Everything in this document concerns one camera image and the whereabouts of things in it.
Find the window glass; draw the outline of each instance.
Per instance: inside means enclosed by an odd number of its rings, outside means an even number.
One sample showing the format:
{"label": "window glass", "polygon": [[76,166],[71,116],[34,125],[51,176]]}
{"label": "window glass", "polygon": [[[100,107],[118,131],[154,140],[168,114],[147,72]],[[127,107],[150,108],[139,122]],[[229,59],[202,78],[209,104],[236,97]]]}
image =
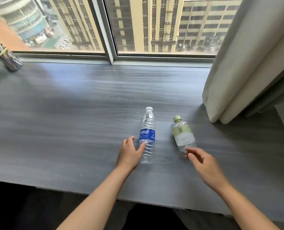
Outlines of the window glass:
{"label": "window glass", "polygon": [[104,52],[88,0],[0,0],[0,43],[14,51]]}
{"label": "window glass", "polygon": [[105,2],[119,54],[214,55],[242,0]]}

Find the hand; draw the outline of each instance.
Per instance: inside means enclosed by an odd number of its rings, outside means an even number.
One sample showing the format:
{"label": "hand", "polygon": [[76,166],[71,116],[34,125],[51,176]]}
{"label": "hand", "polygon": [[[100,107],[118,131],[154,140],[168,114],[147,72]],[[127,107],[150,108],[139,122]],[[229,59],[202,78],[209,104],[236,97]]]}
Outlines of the hand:
{"label": "hand", "polygon": [[217,160],[200,148],[186,148],[186,158],[194,165],[200,178],[215,192],[229,185]]}
{"label": "hand", "polygon": [[123,167],[133,171],[138,166],[142,153],[146,147],[146,142],[143,142],[136,151],[135,146],[133,145],[134,138],[134,136],[131,136],[123,141],[119,155],[117,156],[117,167]]}

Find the curved building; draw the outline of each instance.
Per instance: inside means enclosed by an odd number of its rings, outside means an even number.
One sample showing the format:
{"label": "curved building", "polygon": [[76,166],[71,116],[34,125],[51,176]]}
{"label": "curved building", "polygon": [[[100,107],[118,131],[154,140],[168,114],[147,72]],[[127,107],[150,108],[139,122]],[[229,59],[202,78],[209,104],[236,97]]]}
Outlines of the curved building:
{"label": "curved building", "polygon": [[34,0],[0,0],[0,17],[26,41],[41,37],[48,26]]}

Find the bottle label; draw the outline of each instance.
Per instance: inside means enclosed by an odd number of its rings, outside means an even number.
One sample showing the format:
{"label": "bottle label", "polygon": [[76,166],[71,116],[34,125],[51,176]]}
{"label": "bottle label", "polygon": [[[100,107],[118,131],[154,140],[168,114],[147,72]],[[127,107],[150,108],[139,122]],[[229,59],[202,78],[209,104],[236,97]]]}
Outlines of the bottle label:
{"label": "bottle label", "polygon": [[155,130],[150,128],[144,128],[140,130],[140,138],[141,139],[150,139],[155,141]]}
{"label": "bottle label", "polygon": [[173,135],[178,146],[188,145],[195,141],[191,128],[188,124],[173,127]]}

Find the plastic bottle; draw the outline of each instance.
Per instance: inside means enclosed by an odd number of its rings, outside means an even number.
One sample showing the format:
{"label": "plastic bottle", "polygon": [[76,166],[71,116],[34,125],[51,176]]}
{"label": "plastic bottle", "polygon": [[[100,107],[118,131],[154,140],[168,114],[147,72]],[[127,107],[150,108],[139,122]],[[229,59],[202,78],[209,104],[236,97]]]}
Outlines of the plastic bottle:
{"label": "plastic bottle", "polygon": [[151,163],[151,157],[155,149],[155,118],[153,108],[145,108],[145,114],[142,118],[142,127],[140,130],[139,143],[146,142],[146,148],[143,152],[141,163]]}
{"label": "plastic bottle", "polygon": [[182,121],[179,115],[176,115],[173,120],[172,130],[179,150],[184,152],[186,147],[196,147],[195,138],[190,126]]}

